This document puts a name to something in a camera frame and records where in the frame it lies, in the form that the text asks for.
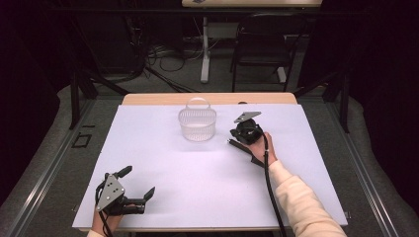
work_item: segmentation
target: sleeve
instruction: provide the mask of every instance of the sleeve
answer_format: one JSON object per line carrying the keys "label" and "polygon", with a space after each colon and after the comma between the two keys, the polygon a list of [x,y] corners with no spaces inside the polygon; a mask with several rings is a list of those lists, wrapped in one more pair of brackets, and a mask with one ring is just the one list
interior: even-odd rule
{"label": "sleeve", "polygon": [[89,233],[87,234],[87,237],[104,237],[104,236],[101,235],[101,234],[96,233],[93,230],[89,230]]}
{"label": "sleeve", "polygon": [[269,166],[279,185],[276,196],[298,237],[346,236],[342,227],[326,212],[313,189],[300,177],[292,175],[280,161]]}

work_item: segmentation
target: white tabletop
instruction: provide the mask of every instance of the white tabletop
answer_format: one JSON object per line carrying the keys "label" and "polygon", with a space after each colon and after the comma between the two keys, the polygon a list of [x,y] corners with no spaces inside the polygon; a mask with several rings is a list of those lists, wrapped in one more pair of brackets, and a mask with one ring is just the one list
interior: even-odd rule
{"label": "white tabletop", "polygon": [[183,0],[184,7],[320,7],[322,0]]}
{"label": "white tabletop", "polygon": [[73,227],[91,227],[95,189],[104,174],[132,165],[120,179],[126,196],[142,198],[152,187],[156,190],[145,213],[127,215],[121,231],[278,229],[263,169],[227,143],[233,121],[246,111],[262,112],[255,121],[273,135],[285,166],[313,187],[339,224],[347,225],[300,105],[211,107],[217,112],[215,136],[192,142],[182,136],[178,122],[185,106],[120,106]]}

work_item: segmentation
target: basket handle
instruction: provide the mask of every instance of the basket handle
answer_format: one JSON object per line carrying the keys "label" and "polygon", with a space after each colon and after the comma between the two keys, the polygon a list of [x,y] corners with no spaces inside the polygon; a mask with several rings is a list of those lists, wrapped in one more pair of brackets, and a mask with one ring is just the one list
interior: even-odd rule
{"label": "basket handle", "polygon": [[203,101],[203,102],[206,102],[206,103],[207,103],[207,105],[208,105],[208,107],[207,107],[206,109],[210,108],[210,102],[209,102],[209,101],[207,101],[207,100],[206,100],[206,99],[204,99],[204,98],[201,98],[201,97],[194,97],[194,98],[191,98],[191,100],[189,100],[189,101],[186,103],[186,108],[189,108],[190,103],[191,103],[191,102],[193,102],[193,101]]}

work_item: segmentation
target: wire basket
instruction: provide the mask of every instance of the wire basket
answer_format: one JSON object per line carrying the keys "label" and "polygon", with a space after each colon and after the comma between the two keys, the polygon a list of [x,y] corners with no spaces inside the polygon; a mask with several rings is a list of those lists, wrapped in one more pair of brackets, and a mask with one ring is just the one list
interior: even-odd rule
{"label": "wire basket", "polygon": [[[203,101],[203,105],[194,105],[191,108],[190,103]],[[215,134],[216,111],[210,108],[210,103],[204,99],[195,97],[188,101],[186,107],[179,112],[179,123],[182,127],[183,136],[192,141],[205,141]]]}

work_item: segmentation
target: black chair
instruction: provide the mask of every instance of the black chair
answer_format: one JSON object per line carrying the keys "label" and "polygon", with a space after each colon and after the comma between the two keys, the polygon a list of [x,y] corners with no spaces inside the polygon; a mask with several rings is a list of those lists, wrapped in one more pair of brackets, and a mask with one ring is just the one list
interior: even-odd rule
{"label": "black chair", "polygon": [[[241,20],[230,65],[232,92],[235,91],[237,65],[274,67],[273,73],[279,67],[286,67],[287,80],[283,90],[286,91],[297,43],[306,26],[305,18],[293,14],[257,13]],[[281,84],[279,78],[275,84]]]}

